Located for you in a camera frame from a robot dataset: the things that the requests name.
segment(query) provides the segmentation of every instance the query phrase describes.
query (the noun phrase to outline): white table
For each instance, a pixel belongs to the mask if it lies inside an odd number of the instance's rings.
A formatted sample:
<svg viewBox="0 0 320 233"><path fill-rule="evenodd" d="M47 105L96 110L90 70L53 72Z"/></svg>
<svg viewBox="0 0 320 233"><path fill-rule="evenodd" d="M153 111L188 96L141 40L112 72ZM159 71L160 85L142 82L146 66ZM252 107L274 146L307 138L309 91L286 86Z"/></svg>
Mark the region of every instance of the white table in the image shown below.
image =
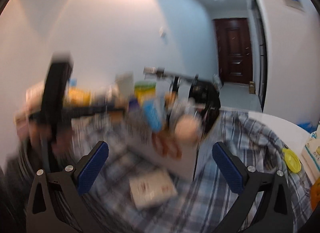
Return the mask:
<svg viewBox="0 0 320 233"><path fill-rule="evenodd" d="M279 138L295 152L299 157L311 183L314 184L316 179L314 178L307 162L301 155L302 149L310 134L299 126L282 118L253 111L249 111L248 113L250 118L258 120L272 129L277 136L279 136Z"/></svg>

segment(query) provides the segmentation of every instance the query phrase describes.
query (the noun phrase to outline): yellow-green plastic lid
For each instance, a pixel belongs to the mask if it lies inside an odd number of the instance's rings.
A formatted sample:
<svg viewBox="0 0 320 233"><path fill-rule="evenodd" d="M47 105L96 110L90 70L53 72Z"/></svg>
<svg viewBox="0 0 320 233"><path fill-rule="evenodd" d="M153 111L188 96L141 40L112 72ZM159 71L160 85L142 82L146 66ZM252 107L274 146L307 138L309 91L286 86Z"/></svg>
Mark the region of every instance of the yellow-green plastic lid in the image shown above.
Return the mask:
<svg viewBox="0 0 320 233"><path fill-rule="evenodd" d="M301 171L301 163L298 156L290 149L282 149L284 152L284 161L288 168L294 172L298 173Z"/></svg>

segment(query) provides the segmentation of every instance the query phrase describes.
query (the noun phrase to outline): small brown box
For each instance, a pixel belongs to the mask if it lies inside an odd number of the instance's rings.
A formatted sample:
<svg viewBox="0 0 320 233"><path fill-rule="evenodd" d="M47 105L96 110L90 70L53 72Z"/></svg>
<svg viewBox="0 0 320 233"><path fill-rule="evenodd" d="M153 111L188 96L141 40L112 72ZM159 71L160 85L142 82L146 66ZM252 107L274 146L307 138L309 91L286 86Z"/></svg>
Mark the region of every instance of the small brown box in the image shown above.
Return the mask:
<svg viewBox="0 0 320 233"><path fill-rule="evenodd" d="M253 81L249 82L249 94L255 94L256 93L256 85Z"/></svg>

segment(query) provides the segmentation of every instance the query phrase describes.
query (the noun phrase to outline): orange container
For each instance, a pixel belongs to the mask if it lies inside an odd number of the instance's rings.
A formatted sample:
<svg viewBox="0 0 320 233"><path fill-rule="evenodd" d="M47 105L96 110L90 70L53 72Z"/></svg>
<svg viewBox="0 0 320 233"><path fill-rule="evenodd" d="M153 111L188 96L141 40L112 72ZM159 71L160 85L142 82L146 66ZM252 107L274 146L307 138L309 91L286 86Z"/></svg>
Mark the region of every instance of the orange container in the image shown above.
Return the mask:
<svg viewBox="0 0 320 233"><path fill-rule="evenodd" d="M314 211L320 201L320 178L311 187L310 197L311 197L311 207L312 207L312 210Z"/></svg>

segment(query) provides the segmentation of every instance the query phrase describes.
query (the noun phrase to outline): tiled floor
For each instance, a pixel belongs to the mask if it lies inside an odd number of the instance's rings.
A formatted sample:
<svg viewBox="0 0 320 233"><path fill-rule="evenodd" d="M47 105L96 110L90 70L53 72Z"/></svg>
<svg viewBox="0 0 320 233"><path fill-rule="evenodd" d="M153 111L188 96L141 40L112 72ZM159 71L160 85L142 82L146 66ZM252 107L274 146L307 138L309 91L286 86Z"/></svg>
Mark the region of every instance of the tiled floor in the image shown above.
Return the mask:
<svg viewBox="0 0 320 233"><path fill-rule="evenodd" d="M249 94L249 86L235 83L224 83L220 91L221 106L262 113L257 95Z"/></svg>

